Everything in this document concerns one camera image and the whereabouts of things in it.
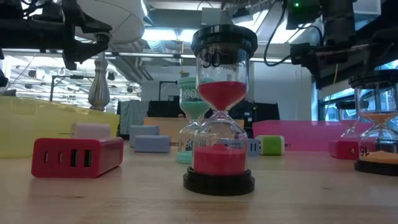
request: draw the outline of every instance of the red charging hub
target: red charging hub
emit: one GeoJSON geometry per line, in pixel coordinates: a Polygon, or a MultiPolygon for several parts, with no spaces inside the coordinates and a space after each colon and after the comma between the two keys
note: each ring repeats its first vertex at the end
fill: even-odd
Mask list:
{"type": "Polygon", "coordinates": [[[123,161],[123,139],[49,139],[35,141],[35,177],[96,178],[123,161]]]}

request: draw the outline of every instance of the table surface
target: table surface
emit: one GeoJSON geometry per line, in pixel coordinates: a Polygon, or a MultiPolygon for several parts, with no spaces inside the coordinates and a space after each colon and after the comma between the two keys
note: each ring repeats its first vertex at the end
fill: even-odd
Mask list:
{"type": "Polygon", "coordinates": [[[135,154],[97,179],[35,179],[30,159],[0,159],[0,223],[398,223],[398,178],[325,152],[250,158],[253,193],[184,189],[174,154],[135,154]]]}

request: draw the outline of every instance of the sand timer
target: sand timer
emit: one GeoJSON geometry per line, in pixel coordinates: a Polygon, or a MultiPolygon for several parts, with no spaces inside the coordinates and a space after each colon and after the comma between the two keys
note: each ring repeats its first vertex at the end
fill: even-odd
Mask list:
{"type": "Polygon", "coordinates": [[[339,112],[340,123],[347,128],[347,130],[340,137],[358,138],[359,133],[356,132],[355,126],[359,122],[359,116],[355,115],[354,119],[344,119],[343,117],[346,111],[355,110],[355,101],[336,103],[336,108],[338,109],[339,112]]]}
{"type": "Polygon", "coordinates": [[[197,90],[213,115],[195,133],[193,165],[184,186],[209,195],[247,194],[254,190],[246,167],[248,136],[228,110],[246,96],[257,36],[235,25],[209,26],[193,35],[191,47],[197,58],[197,90]]]}
{"type": "Polygon", "coordinates": [[[209,110],[209,106],[198,95],[195,77],[181,78],[178,81],[180,88],[180,107],[184,111],[189,124],[181,129],[178,140],[178,153],[175,161],[183,164],[191,164],[193,137],[200,127],[200,119],[209,110]]]}
{"type": "Polygon", "coordinates": [[[388,122],[398,115],[398,70],[378,70],[349,79],[357,114],[373,122],[361,134],[358,171],[398,175],[398,132],[388,122]]]}

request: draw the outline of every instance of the red box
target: red box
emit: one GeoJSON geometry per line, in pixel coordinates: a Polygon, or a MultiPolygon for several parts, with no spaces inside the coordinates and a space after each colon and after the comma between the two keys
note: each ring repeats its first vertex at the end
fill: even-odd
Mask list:
{"type": "Polygon", "coordinates": [[[329,154],[337,159],[359,159],[359,139],[331,141],[329,154]]]}
{"type": "Polygon", "coordinates": [[[123,139],[37,139],[35,177],[96,178],[123,161],[123,139]]]}

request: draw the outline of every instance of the black hourglass base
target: black hourglass base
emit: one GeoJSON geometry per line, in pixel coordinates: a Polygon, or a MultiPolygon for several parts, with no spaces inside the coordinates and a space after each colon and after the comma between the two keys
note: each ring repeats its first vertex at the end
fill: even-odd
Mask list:
{"type": "Polygon", "coordinates": [[[247,170],[242,175],[217,176],[197,174],[189,167],[183,177],[184,187],[192,192],[205,195],[244,195],[254,190],[254,177],[247,170]]]}
{"type": "Polygon", "coordinates": [[[380,162],[358,160],[354,164],[354,168],[356,171],[370,174],[398,176],[398,164],[384,164],[380,162]]]}

